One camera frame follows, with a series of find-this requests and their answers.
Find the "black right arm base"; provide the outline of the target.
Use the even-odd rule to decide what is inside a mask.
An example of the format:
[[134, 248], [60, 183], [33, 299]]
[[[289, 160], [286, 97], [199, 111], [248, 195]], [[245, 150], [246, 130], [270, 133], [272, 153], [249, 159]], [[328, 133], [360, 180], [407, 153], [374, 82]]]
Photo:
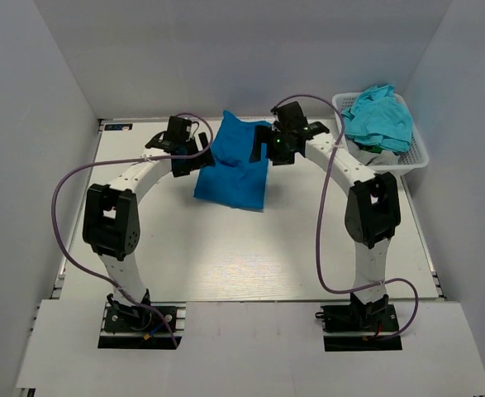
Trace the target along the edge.
[[394, 306], [376, 313], [366, 325], [353, 320], [349, 305], [326, 305], [314, 315], [321, 322], [326, 352], [395, 352], [402, 350], [400, 336], [384, 340], [399, 330]]

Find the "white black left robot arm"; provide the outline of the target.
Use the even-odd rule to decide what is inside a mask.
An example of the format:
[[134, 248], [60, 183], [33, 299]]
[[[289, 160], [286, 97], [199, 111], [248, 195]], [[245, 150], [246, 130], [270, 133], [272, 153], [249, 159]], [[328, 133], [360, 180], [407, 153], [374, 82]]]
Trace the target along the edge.
[[140, 242], [139, 204], [165, 176], [181, 177], [214, 166], [212, 134], [193, 136], [165, 131], [154, 137], [142, 157], [106, 184], [88, 188], [83, 241], [99, 257], [113, 285], [113, 300], [126, 307], [147, 305], [150, 292], [140, 276], [136, 248]]

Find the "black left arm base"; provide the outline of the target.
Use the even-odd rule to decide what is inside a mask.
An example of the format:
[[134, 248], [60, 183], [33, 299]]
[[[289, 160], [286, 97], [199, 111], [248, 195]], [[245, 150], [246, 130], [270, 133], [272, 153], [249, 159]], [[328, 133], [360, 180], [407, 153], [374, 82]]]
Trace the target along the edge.
[[106, 350], [175, 350], [183, 338], [186, 307], [161, 304], [162, 315], [118, 303], [107, 296], [97, 348]]

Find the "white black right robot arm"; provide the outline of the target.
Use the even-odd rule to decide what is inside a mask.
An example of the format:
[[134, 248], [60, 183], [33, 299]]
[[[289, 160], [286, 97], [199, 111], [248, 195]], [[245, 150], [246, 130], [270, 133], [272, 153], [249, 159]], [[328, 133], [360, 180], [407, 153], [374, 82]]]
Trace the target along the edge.
[[257, 126], [250, 161], [292, 165], [301, 155], [326, 172], [346, 195], [345, 229], [354, 241], [355, 275], [350, 300], [372, 313], [388, 304], [385, 286], [389, 244], [401, 223], [396, 178], [361, 164], [321, 122], [297, 130]]

